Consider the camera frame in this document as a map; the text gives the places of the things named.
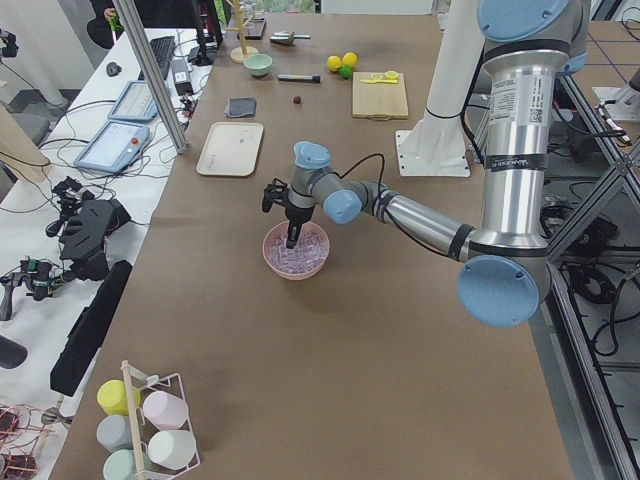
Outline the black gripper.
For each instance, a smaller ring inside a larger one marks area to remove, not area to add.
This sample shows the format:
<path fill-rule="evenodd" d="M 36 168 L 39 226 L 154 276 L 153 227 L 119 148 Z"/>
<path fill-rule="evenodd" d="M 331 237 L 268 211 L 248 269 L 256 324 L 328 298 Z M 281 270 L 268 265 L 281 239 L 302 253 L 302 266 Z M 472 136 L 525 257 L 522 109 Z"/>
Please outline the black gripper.
<path fill-rule="evenodd" d="M 274 178 L 263 190 L 262 211 L 269 213 L 273 205 L 279 205 L 285 210 L 285 216 L 289 220 L 286 248 L 294 249 L 303 224 L 309 222 L 313 216 L 314 199 L 296 192 L 292 185 Z"/>

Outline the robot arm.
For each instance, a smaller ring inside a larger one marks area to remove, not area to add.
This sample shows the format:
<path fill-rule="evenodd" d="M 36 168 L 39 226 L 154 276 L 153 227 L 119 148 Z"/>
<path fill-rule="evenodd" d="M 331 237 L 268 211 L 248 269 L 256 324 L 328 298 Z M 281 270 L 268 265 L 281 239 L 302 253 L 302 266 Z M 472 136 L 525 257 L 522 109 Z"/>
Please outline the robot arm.
<path fill-rule="evenodd" d="M 297 243 L 316 207 L 338 224 L 366 213 L 391 224 L 423 248 L 462 263 L 461 304 L 477 320 L 510 327 L 529 320 L 544 301 L 550 274 L 538 222 L 553 87 L 586 56 L 586 1 L 455 1 L 451 4 L 425 112 L 397 135 L 404 176 L 464 176 L 464 115 L 481 73 L 490 80 L 479 226 L 449 218 L 387 187 L 349 181 L 330 165 L 329 151 L 294 146 L 291 180 L 273 180 L 262 208 L 284 209 L 286 244 Z"/>

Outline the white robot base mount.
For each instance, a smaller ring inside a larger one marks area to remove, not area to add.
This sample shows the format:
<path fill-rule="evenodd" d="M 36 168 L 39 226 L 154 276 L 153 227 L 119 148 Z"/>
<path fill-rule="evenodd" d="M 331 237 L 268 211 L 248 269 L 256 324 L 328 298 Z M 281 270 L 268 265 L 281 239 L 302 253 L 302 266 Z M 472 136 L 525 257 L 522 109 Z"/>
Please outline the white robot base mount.
<path fill-rule="evenodd" d="M 463 111 L 485 42 L 477 20 L 478 6 L 477 0 L 450 5 L 424 115 L 413 129 L 396 132 L 403 177 L 470 175 Z"/>

